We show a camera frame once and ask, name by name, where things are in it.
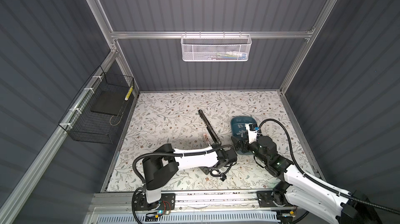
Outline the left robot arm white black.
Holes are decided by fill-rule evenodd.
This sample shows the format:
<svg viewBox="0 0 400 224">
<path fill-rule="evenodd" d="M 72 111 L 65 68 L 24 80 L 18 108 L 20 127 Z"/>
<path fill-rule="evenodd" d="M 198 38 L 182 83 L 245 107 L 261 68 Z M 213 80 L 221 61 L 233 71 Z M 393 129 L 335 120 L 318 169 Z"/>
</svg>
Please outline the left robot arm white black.
<svg viewBox="0 0 400 224">
<path fill-rule="evenodd" d="M 237 159 L 231 145 L 213 144 L 203 149 L 179 150 L 165 144 L 154 152 L 137 157 L 132 169 L 143 183 L 146 203 L 151 205 L 161 200 L 162 188 L 178 172 L 200 168 L 204 174 L 225 181 Z"/>
</svg>

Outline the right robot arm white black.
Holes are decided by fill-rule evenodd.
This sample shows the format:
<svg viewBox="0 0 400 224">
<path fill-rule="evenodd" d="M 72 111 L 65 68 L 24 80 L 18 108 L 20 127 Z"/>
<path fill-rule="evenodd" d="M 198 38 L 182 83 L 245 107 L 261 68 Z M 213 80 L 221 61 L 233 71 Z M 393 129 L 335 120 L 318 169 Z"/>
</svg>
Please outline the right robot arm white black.
<svg viewBox="0 0 400 224">
<path fill-rule="evenodd" d="M 300 207 L 330 224 L 380 224 L 373 207 L 350 200 L 349 191 L 339 189 L 312 175 L 301 172 L 294 162 L 280 155 L 276 143 L 268 136 L 254 142 L 232 136 L 238 153 L 250 152 L 260 166 L 280 182 L 273 189 L 279 205 Z"/>
</svg>

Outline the black stapler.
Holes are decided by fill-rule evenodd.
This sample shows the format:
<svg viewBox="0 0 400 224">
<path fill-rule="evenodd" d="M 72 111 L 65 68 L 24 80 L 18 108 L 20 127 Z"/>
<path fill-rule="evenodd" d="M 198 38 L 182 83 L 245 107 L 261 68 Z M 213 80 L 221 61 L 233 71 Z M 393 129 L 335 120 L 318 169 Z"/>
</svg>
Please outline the black stapler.
<svg viewBox="0 0 400 224">
<path fill-rule="evenodd" d="M 217 134 L 215 133 L 213 127 L 211 126 L 210 122 L 208 121 L 208 119 L 206 118 L 205 114 L 203 113 L 203 111 L 201 109 L 199 109 L 198 111 L 200 118 L 204 121 L 205 125 L 206 125 L 206 129 L 210 135 L 210 137 L 212 138 L 213 142 L 215 144 L 221 145 L 221 140 L 220 138 L 217 136 Z"/>
</svg>

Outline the teal plastic tray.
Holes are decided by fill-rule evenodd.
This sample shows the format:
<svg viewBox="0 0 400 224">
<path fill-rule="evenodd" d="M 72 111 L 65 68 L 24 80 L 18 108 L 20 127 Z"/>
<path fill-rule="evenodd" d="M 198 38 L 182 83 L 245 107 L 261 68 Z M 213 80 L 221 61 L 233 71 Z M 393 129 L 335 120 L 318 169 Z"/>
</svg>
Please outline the teal plastic tray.
<svg viewBox="0 0 400 224">
<path fill-rule="evenodd" d="M 257 126 L 256 120 L 249 116 L 236 116 L 231 119 L 231 140 L 236 153 L 239 155 L 252 155 L 246 147 L 249 142 L 249 132 L 246 129 L 248 124 Z"/>
</svg>

